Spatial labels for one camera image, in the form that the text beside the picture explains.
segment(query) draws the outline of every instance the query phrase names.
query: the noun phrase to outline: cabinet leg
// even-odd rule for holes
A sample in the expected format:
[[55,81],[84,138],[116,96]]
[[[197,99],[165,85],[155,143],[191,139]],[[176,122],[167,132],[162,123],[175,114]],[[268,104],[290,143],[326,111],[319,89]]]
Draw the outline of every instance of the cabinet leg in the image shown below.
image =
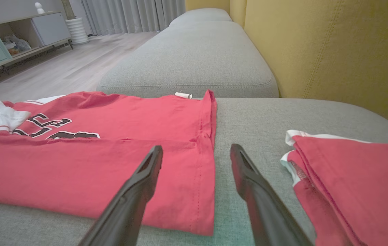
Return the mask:
[[6,66],[2,65],[1,67],[2,67],[3,71],[5,71],[5,73],[7,73],[7,75],[10,75],[9,69]]
[[71,42],[71,39],[68,39],[68,44],[69,44],[69,46],[71,46],[71,50],[73,50],[73,49],[74,49],[74,47],[72,47],[72,42]]

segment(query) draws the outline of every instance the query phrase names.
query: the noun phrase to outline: white cabinet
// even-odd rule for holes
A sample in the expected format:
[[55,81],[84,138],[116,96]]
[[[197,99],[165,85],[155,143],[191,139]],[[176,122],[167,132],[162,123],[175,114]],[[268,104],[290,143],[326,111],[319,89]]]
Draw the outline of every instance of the white cabinet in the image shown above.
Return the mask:
[[32,22],[44,45],[50,45],[71,37],[62,13],[33,17]]

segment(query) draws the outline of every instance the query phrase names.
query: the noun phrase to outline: sofa seat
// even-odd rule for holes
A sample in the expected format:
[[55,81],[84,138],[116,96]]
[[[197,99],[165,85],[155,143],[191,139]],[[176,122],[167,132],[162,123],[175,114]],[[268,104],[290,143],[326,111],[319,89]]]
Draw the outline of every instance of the sofa seat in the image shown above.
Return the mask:
[[[141,227],[138,245],[254,245],[245,202],[236,192],[230,146],[244,150],[314,242],[292,178],[280,158],[292,148],[285,131],[333,134],[388,143],[388,120],[366,109],[333,101],[287,98],[217,98],[215,227],[213,237]],[[77,245],[93,220],[0,204],[0,245]]]
[[184,25],[191,22],[210,22],[210,21],[221,21],[231,22],[229,14],[222,9],[217,8],[203,8],[188,11],[176,19],[174,19],[169,26]]
[[216,97],[278,97],[275,78],[234,22],[193,22],[166,28],[119,62],[97,90],[143,98],[176,92]]

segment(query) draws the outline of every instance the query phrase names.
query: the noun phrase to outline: white figurine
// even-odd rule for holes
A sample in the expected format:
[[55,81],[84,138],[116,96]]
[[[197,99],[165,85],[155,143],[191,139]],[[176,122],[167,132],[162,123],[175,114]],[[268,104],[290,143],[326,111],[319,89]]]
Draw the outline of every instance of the white figurine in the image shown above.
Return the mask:
[[38,9],[38,14],[45,13],[44,9],[42,8],[42,5],[40,3],[35,3],[34,5]]

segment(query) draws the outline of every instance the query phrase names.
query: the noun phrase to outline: folded red shirt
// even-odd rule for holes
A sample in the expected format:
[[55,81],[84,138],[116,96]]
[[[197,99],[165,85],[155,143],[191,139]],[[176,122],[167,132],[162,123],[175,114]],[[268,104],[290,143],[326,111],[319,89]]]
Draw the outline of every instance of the folded red shirt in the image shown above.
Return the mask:
[[290,130],[282,158],[317,245],[388,245],[388,144]]
[[216,113],[211,91],[203,100],[80,92],[0,102],[0,203],[97,218],[162,145],[142,223],[212,235]]

